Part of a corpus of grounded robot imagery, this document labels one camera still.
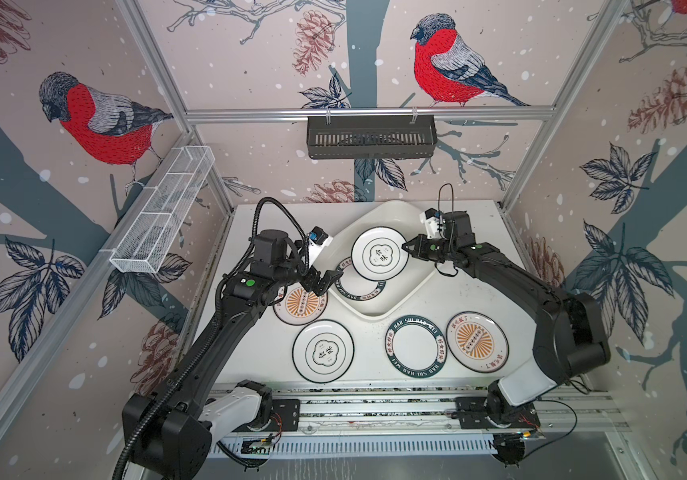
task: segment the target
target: bird head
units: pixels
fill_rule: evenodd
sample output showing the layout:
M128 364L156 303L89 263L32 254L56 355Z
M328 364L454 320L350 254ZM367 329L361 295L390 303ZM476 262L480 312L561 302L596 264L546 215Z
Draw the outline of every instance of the bird head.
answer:
M455 22L450 15L445 13L433 13L421 18L415 26L410 38L416 40L421 45L425 45L435 33L445 28L455 29Z
M40 102L42 111L48 121L58 118L61 121L72 119L69 114L69 105L66 96L69 90L79 85L80 82L68 73L55 72L42 81L40 85Z

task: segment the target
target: bird illustration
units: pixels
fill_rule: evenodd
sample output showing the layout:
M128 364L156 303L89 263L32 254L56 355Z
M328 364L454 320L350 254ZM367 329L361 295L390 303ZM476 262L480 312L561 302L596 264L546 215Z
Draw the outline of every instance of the bird illustration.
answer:
M658 2L661 2L662 0L649 0L648 2L643 3L642 5L637 7L637 10L642 10L643 8L649 7L650 5L656 4ZM683 14L687 15L687 0L663 0L665 3L671 4L671 10L668 11L668 15L663 18L661 17L661 26L658 27L658 30L663 29L663 27L666 25L666 22L668 22L671 19L671 16L675 13L678 14Z
M457 101L464 106L471 98L480 97L527 105L512 97L487 68L482 55L463 41L450 15L426 15L410 38L415 39L415 80L434 99L432 106L440 101Z
M172 114L131 101L125 95L105 94L72 75L55 72L40 86L42 111L48 121L58 118L64 129L93 158L110 165L131 165L133 177L125 192L136 180L136 161L151 150L152 136Z

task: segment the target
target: wallpaper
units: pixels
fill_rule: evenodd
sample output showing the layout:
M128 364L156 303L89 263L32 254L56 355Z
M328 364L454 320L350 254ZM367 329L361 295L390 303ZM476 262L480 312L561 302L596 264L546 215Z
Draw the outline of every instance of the wallpaper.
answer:
M0 0L0 389L179 135L118 15Z
M189 109L551 104L602 3L141 2Z
M312 160L306 122L203 124L234 204L433 200L450 182L458 200L501 200L541 127L537 120L437 123L432 158Z
M542 278L592 293L591 374L659 478L687 477L687 2L632 2L511 212Z
M204 187L157 274L108 275L0 444L0 478L111 476L122 407L175 366L223 220Z

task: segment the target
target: black cable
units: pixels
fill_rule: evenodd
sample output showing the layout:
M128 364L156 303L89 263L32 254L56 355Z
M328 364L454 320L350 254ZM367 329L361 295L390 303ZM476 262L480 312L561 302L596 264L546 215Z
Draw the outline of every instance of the black cable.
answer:
M248 257L253 253L253 238L255 238L255 236L258 235L258 219L261 215L262 207L267 202L277 205L279 209L282 211L282 213L288 217L293 226L295 226L296 230L298 230L298 233L301 235L301 240L304 242L303 258L304 265L306 267L306 270L301 275L305 275L309 271L309 245L306 234L304 233L303 229L301 229L296 219L293 218L293 215L288 211L288 209L285 208L285 206L282 205L278 200L272 197L264 197L261 200L259 200L258 205L255 209L255 214L253 215L253 229L250 239L251 243L250 245L248 245L248 248L245 250L245 253L242 255L242 258L237 262L237 265L234 266L234 268L231 272L229 272L229 274L224 275L224 278L218 283L218 286L215 289L215 313L213 314L213 317L210 321L211 325L213 325L214 328L211 329L207 339L205 340L205 343L202 345L202 348L197 352L197 354L192 358L189 364L181 372L181 375L179 375L176 380L171 382L171 384L168 386L168 389L165 391L164 394L162 394L162 396L155 398L149 409L146 411L146 414L138 420L136 428L133 429L133 433L130 435L127 442L125 442L125 447L119 454L117 464L114 467L112 480L122 480L122 477L125 475L125 468L128 464L128 460L130 459L130 452L135 447L136 443L138 442L138 439L141 437L143 432L148 428L148 426L152 423L152 421L157 417L157 415L162 411L162 409L166 407L170 398L172 398L173 395L176 394L178 389L181 388L181 384L184 382L186 377L188 377L189 373L191 373L192 370L194 370L197 367L197 365L199 365L199 362L202 360L202 357L204 356L205 352L207 352L210 349L210 347L213 346L213 342L215 341L216 337L218 336L218 333L221 331L223 326L223 322L221 321L221 295L223 289L226 286L226 282L228 280L234 277L237 274L237 272L243 270L244 264L247 262Z
M528 452L528 454L527 454L526 456L522 457L522 460L524 460L525 458L528 458L528 457L531 456L532 454L538 452L541 448L550 446L550 445L551 445L552 443L554 443L554 442L559 442L559 441L562 440L564 437L566 437L566 436L570 435L571 433L573 433L573 430L575 430L575 428L576 428L576 427L578 426L578 424L579 424L579 416L578 416L578 414L575 413L575 410L573 410L573 408L572 408L571 406L569 406L567 403L565 403L565 402L560 402L560 400L544 400L544 399L541 399L541 398L538 398L538 401L539 401L539 402L560 403L560 404L562 404L562 405L564 405L564 406L570 408L570 411L573 412L573 416L575 417L575 423L573 423L573 427L570 428L570 430L569 430L565 435L563 435L563 436L561 436L561 437L559 437L559 438L555 438L555 439L553 439L553 440L549 440L547 443L545 443L545 444L543 444L543 445L541 445L541 446L539 446L539 447L533 448L530 452Z

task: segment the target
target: red bird breast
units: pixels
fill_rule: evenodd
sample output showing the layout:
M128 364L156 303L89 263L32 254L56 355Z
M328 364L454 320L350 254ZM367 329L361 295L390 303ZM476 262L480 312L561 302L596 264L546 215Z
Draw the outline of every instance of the red bird breast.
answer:
M435 33L426 45L418 42L415 44L415 81L435 101L464 104L485 93L481 88L449 80L432 65L432 55L448 52L453 47L457 34L455 30L445 28Z
M88 128L96 113L96 104L83 84L69 90L66 96L71 119L61 125L96 160L106 164L133 164L152 144L152 125L145 125L124 135L101 135Z

